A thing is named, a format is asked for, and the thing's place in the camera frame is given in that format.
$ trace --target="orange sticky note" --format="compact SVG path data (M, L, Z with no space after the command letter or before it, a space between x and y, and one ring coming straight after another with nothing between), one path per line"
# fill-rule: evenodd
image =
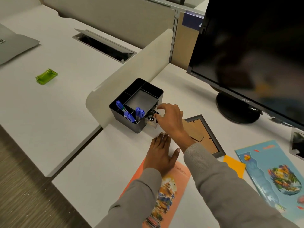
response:
M234 169L238 174L239 178L243 178L246 164L241 163L240 161L237 161L234 158L229 157L228 155L224 156L223 162L226 162L231 169Z

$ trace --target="blue brochure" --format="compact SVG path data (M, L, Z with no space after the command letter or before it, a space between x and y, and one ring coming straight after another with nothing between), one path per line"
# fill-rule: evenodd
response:
M275 140L235 151L260 195L294 223L304 219L304 178Z

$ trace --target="gray carpet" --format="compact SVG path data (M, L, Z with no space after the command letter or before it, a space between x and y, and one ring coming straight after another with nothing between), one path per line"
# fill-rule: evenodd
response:
M90 228L0 126L0 227Z

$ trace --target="gray folder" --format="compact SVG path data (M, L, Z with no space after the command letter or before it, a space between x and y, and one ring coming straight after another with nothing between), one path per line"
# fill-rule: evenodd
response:
M0 65L38 44L38 40L16 34L0 24Z

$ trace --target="left hand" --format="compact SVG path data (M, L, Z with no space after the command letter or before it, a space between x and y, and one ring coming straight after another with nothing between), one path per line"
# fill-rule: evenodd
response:
M163 136L163 133L160 133L157 138L154 138L143 164L143 169L154 168L161 173L162 177L165 176L174 167L180 152L180 149L177 148L172 157L169 157L170 142L171 138L168 137L168 134Z

